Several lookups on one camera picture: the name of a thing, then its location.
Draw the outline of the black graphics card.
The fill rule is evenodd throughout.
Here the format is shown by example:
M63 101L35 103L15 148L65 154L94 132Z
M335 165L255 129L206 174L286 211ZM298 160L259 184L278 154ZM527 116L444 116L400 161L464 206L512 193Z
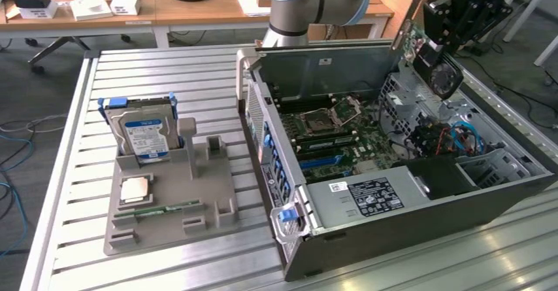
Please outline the black graphics card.
M391 50L401 53L404 64L412 67L432 92L448 99L457 91L464 75L451 59L451 37L447 44L436 44L425 34L425 3L424 0L412 1Z

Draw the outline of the black power strip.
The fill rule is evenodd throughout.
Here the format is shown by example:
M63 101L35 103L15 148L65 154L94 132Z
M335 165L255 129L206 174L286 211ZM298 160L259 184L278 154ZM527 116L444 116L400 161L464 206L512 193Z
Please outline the black power strip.
M463 50L473 56L483 56L492 50L492 44L487 42L473 41L464 45Z

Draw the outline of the silver CPU chip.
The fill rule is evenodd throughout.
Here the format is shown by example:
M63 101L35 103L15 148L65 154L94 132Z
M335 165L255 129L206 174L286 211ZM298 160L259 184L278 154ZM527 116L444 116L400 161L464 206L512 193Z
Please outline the silver CPU chip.
M148 196L150 182L146 177L135 177L123 181L120 191L120 202L132 203L143 201Z

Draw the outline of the black open PC case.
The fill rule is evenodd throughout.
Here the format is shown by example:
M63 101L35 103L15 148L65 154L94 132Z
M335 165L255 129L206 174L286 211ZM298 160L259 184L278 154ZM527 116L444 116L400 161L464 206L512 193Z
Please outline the black open PC case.
M483 226L558 182L558 146L524 121L457 59L451 58L464 79L453 95L441 99L404 64L401 53L392 52L391 45L388 41L371 41L248 47L236 55L239 112L288 281ZM307 195L310 184L278 105L355 93L377 105L380 123L380 91L391 73L420 82L429 89L429 97L440 102L439 120L419 126L407 138L399 131L385 133L400 155L392 168L409 168L431 202L393 216L327 229L314 212ZM456 159L501 148L532 176L480 188ZM296 208L300 218L284 223L279 213L290 208Z

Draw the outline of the green motherboard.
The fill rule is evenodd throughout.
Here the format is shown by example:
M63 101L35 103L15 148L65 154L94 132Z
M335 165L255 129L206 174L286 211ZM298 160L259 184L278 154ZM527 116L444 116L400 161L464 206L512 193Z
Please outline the green motherboard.
M359 115L343 116L340 118L332 108L339 100L348 95L359 100L363 112ZM330 110L330 116L336 125L336 130L332 132L311 133L300 118L302 114L319 109ZM400 155L391 144L391 138L380 128L377 105L367 103L357 94L327 95L320 98L295 101L286 105L278 105L278 110L299 164L303 160L344 155L338 165L302 169L308 184L339 179L369 171L389 169L400 160ZM296 151L298 140L326 135L356 135L357 141L351 145L336 148L327 148L311 152Z

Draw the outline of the CPU socket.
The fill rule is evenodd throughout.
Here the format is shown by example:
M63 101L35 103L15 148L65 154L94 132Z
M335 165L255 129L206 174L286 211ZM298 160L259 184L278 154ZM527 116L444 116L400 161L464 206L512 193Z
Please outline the CPU socket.
M326 133L336 130L328 109L319 109L300 115L311 133Z

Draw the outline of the metal socket cover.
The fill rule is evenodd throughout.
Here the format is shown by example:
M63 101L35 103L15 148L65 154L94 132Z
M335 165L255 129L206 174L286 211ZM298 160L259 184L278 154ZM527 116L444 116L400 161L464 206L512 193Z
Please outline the metal socket cover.
M340 118L343 116L350 117L354 115L359 115L363 112L359 100L351 95L346 96L342 100L339 100L332 110L336 112Z

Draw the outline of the hard disk with blue bracket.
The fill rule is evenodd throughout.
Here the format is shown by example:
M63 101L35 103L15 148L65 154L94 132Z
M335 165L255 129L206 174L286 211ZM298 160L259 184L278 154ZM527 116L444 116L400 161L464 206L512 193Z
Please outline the hard disk with blue bracket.
M179 135L178 99L166 97L100 98L98 111L111 127L120 156L135 156L140 165L162 162L183 147Z

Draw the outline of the metal disk bay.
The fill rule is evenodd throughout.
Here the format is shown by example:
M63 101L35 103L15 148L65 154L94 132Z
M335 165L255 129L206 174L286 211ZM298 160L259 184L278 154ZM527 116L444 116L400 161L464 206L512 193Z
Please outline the metal disk bay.
M532 176L519 159L503 148L480 156L460 156L456 161L480 188L523 180Z

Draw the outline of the grey parts rack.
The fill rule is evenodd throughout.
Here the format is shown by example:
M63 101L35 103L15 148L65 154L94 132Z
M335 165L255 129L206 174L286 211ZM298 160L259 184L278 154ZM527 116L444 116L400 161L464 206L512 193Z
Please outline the grey parts rack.
M115 159L104 241L108 256L192 243L236 233L243 228L222 137L214 135L195 143L195 118L179 120L179 133L184 146L171 151L167 160L140 165L135 156ZM143 201L122 203L123 181L135 177L148 179L148 196ZM168 214L115 217L118 213L198 199L202 204Z

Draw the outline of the blue expansion slot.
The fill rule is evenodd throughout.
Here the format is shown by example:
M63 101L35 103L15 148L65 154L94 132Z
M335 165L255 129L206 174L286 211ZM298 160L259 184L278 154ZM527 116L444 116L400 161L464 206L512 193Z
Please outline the blue expansion slot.
M306 170L306 169L312 169L316 167L338 165L342 162L343 158L344 158L344 155L336 155L336 156L318 158L312 160L303 160L300 162L300 168Z

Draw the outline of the metal drive cage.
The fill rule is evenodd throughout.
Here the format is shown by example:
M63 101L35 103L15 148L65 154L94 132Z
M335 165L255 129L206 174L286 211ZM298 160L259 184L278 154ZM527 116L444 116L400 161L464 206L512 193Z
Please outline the metal drive cage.
M383 130L399 131L403 138L440 118L440 102L429 97L429 89L416 80L404 79L400 73L388 75L379 101Z

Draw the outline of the white flat box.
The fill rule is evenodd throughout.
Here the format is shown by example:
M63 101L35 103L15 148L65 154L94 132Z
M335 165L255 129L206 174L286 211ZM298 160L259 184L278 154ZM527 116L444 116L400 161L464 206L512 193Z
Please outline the white flat box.
M114 16L106 0L73 0L70 8L78 22Z

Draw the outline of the white table frame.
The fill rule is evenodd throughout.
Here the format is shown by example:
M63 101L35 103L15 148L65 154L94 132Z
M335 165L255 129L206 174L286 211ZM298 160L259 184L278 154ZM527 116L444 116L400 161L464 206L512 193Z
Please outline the white table frame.
M515 38L515 35L517 34L519 30L523 28L523 25L528 21L529 17L532 16L532 13L536 11L541 2L543 2L543 0L531 0L529 1L529 4L528 4L527 8L521 12L521 14L517 16L517 19L515 20L515 23L513 23L509 31L507 32L507 34L503 38L504 42L509 43L512 41L512 39ZM557 50L558 50L558 34L557 34L556 38L553 39L553 41L547 46L545 50L543 51L543 53L540 54L537 59L535 60L535 65L537 67L543 67L547 60L551 58L551 56L553 55L553 53Z

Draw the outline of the grey power supply unit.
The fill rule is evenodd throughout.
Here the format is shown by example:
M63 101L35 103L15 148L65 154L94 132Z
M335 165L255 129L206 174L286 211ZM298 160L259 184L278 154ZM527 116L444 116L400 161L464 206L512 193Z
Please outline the grey power supply unit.
M307 195L327 229L393 216L431 202L407 166L310 184Z

